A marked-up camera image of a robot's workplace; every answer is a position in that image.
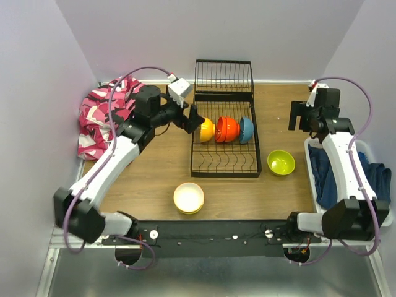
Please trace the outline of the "orange-red bowl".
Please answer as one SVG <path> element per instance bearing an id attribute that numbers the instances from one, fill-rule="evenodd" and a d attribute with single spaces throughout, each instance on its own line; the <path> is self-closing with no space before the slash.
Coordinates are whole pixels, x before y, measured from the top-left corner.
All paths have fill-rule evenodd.
<path id="1" fill-rule="evenodd" d="M 217 143 L 227 143 L 230 141 L 228 137 L 229 132 L 229 125 L 228 125 L 229 117 L 227 116 L 220 116 L 217 124 L 216 124 L 216 131 L 215 131 L 215 141 Z"/>
<path id="2" fill-rule="evenodd" d="M 231 117 L 229 117 L 228 125 L 229 125 L 228 137 L 230 138 L 229 142 L 232 142 L 239 136 L 240 127 L 239 127 L 238 122 L 234 118 L 231 118 Z"/>

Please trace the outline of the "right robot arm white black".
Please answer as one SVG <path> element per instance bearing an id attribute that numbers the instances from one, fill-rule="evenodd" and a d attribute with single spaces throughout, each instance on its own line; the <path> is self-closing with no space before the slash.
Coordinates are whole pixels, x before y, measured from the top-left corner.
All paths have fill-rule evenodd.
<path id="1" fill-rule="evenodd" d="M 351 120 L 339 116 L 340 90 L 315 84 L 310 91 L 308 101 L 291 103 L 288 128 L 308 132 L 321 144 L 334 174 L 337 204 L 323 213 L 292 212 L 285 236 L 294 243 L 307 233 L 328 239 L 370 241 L 387 218 L 389 205 L 377 199 L 365 177 Z"/>

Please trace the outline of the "blue bowl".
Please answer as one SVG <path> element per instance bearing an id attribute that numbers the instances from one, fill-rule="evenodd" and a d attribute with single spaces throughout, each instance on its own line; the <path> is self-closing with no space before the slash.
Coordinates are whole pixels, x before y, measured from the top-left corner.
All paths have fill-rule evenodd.
<path id="1" fill-rule="evenodd" d="M 239 142 L 241 144 L 248 143 L 254 134 L 254 124 L 249 117 L 243 116 L 239 121 L 240 133 Z"/>

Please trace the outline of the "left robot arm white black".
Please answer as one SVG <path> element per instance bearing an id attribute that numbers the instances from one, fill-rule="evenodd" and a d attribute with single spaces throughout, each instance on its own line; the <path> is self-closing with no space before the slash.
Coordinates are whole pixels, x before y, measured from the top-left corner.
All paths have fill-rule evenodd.
<path id="1" fill-rule="evenodd" d="M 193 133 L 203 122 L 196 105 L 185 98 L 192 86 L 185 79 L 168 84 L 165 93 L 154 85 L 144 85 L 135 93 L 132 116 L 119 125 L 114 139 L 91 169 L 70 188 L 54 194 L 55 223 L 85 243 L 101 236 L 116 236 L 123 244 L 138 237 L 137 220 L 124 212 L 101 213 L 100 205 L 111 185 L 155 137 L 160 126 L 173 123 Z"/>

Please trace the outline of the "black wire dish rack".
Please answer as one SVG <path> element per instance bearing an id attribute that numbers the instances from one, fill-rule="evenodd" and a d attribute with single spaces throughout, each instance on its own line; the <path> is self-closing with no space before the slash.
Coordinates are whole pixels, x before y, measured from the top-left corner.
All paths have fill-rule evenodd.
<path id="1" fill-rule="evenodd" d="M 204 123 L 191 143 L 191 176 L 258 178 L 262 171 L 249 61 L 197 59 L 193 102 Z"/>

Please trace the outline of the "yellow-orange bowl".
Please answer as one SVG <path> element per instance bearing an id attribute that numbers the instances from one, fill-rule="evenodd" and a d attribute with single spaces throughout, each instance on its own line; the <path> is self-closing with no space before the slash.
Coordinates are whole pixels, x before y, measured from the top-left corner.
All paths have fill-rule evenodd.
<path id="1" fill-rule="evenodd" d="M 200 142 L 208 142 L 215 135 L 215 124 L 209 119 L 205 118 L 204 122 L 200 125 Z"/>

